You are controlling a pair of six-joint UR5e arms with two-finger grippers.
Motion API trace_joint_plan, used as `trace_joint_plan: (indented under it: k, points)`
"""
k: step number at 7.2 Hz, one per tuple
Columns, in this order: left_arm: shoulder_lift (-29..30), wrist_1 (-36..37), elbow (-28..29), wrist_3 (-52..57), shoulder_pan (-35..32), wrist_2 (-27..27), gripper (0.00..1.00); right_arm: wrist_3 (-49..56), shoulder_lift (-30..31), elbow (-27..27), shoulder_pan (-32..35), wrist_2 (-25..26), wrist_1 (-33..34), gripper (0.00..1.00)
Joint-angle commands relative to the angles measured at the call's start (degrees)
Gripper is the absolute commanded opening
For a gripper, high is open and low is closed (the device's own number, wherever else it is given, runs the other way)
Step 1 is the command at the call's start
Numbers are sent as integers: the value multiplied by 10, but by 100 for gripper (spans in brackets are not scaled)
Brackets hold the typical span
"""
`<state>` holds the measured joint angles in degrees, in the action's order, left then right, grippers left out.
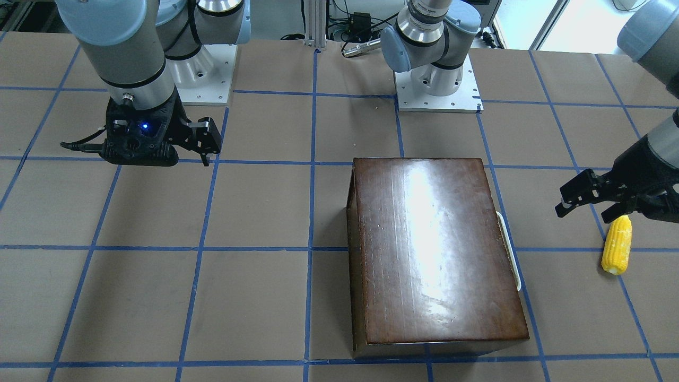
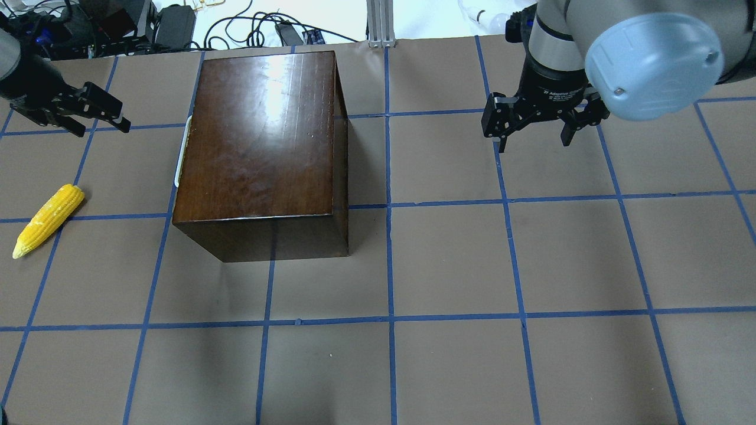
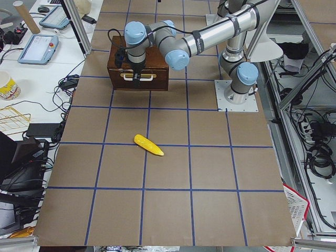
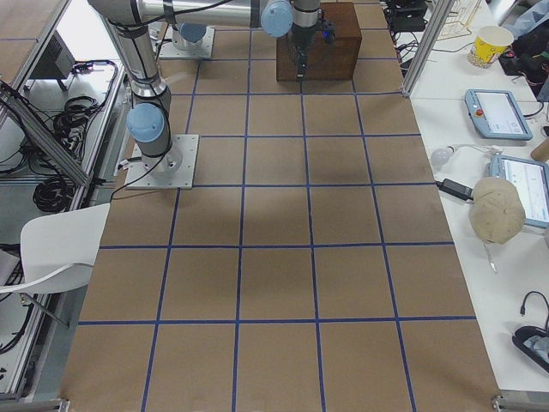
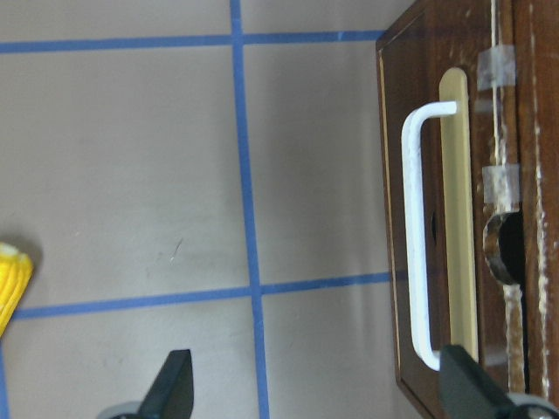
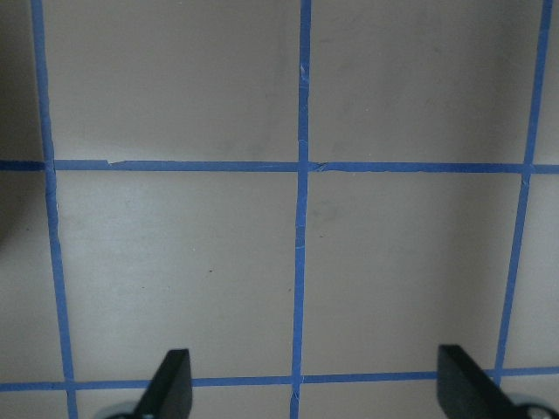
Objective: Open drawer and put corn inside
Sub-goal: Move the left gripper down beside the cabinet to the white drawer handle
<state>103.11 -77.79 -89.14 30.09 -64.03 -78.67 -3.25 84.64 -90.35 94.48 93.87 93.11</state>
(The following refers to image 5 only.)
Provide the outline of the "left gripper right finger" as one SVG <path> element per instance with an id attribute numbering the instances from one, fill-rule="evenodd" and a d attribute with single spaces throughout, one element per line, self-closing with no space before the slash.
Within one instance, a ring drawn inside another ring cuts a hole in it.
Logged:
<path id="1" fill-rule="evenodd" d="M 459 345 L 442 348 L 439 395 L 450 418 L 558 417 L 558 408 L 541 398 L 503 391 Z"/>

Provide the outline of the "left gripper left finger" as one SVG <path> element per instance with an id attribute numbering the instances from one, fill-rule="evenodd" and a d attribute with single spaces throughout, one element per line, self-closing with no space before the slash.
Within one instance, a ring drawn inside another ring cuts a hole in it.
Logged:
<path id="1" fill-rule="evenodd" d="M 191 418 L 193 367 L 189 349 L 171 351 L 147 394 L 102 410 L 99 418 Z"/>

